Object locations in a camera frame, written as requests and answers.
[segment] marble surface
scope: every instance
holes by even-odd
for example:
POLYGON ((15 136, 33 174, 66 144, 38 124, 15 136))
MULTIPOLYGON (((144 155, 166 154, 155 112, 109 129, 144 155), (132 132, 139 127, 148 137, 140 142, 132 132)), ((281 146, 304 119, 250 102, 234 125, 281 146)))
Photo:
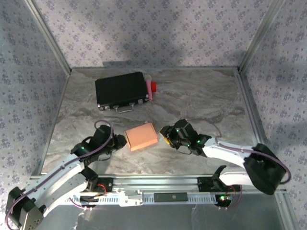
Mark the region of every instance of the marble surface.
MULTIPOLYGON (((177 120, 208 118, 221 130, 222 140, 253 145, 252 127, 246 113, 237 80, 232 70, 212 69, 73 69, 42 172, 58 165, 85 137, 94 134, 94 122, 110 121, 116 134, 153 122, 156 132, 177 120), (136 105, 129 113, 99 111, 94 81, 99 78, 141 71, 157 82, 153 101, 136 105)), ((215 128, 204 121, 191 121, 197 132, 215 136, 215 128)), ((212 174, 227 164, 218 159, 183 155, 170 148, 158 135, 157 144, 131 152, 128 145, 115 152, 108 161, 93 163, 98 174, 212 174)))

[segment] patterned wallpaper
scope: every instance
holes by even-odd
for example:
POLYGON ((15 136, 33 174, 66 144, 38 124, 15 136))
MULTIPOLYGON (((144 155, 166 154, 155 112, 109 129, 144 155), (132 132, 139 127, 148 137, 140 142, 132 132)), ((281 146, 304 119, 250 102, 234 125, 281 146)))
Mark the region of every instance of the patterned wallpaper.
POLYGON ((66 79, 22 0, 0 1, 0 229, 8 192, 37 166, 66 79))
POLYGON ((35 0, 70 67, 239 66, 271 0, 35 0))
POLYGON ((246 72, 269 146, 293 174, 287 190, 307 229, 307 2, 286 0, 246 72))

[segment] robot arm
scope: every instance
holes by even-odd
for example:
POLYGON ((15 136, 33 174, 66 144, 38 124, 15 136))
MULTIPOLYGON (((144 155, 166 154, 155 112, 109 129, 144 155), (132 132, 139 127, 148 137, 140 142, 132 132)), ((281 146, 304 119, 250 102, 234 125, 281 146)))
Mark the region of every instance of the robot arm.
POLYGON ((218 172, 220 186, 253 185, 265 194, 272 195, 286 173, 286 166, 263 144, 239 146, 198 134, 185 119, 173 126, 165 126, 160 134, 175 149, 186 146, 191 153, 207 158, 218 158, 239 167, 224 167, 218 172))
MULTIPOLYGON (((160 133, 175 149, 186 146, 197 156, 218 158, 238 166, 220 166, 212 177, 198 178, 200 192, 222 192, 231 185, 244 184, 254 185, 263 193, 272 195, 285 174, 280 161, 262 144, 243 147, 218 142, 208 135, 197 134, 186 120, 165 126, 160 133)), ((111 192, 113 181, 102 181, 103 178, 98 178, 88 165, 99 160, 100 155, 111 156, 125 144, 125 138, 114 135, 111 127, 100 126, 93 137, 77 144, 54 170, 24 190, 16 187, 9 192, 6 222, 10 218, 20 229, 32 230, 63 199, 83 191, 96 194, 111 192)))
POLYGON ((9 192, 6 221, 10 218, 21 230, 32 230, 59 203, 74 194, 83 191, 109 192, 109 183, 105 185, 106 191, 98 187, 103 182, 99 181, 98 175, 88 165, 97 161, 100 155, 111 156, 112 152, 125 144, 124 136, 114 135, 109 126, 100 126, 93 137, 77 144, 70 155, 51 172, 24 190, 15 187, 9 192))

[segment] foam block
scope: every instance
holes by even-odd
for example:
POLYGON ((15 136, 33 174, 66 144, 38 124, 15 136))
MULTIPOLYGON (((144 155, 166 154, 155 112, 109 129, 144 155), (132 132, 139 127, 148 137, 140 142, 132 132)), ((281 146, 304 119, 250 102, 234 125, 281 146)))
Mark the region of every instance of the foam block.
POLYGON ((158 142, 158 136, 152 123, 127 130, 125 134, 131 151, 139 150, 158 142))

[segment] black cable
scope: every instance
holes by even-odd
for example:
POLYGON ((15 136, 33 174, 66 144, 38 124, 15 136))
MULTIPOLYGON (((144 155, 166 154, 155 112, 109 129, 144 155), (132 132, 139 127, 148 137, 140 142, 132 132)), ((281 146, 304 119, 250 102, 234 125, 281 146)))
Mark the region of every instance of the black cable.
POLYGON ((107 161, 107 160, 109 160, 110 158, 112 157, 112 153, 110 153, 110 156, 109 156, 109 158, 106 158, 106 159, 102 159, 102 160, 99 160, 99 161, 107 161))
POLYGON ((191 155, 192 152, 190 151, 190 153, 185 153, 185 152, 180 152, 179 150, 176 150, 177 152, 181 153, 181 154, 184 154, 184 155, 191 155))

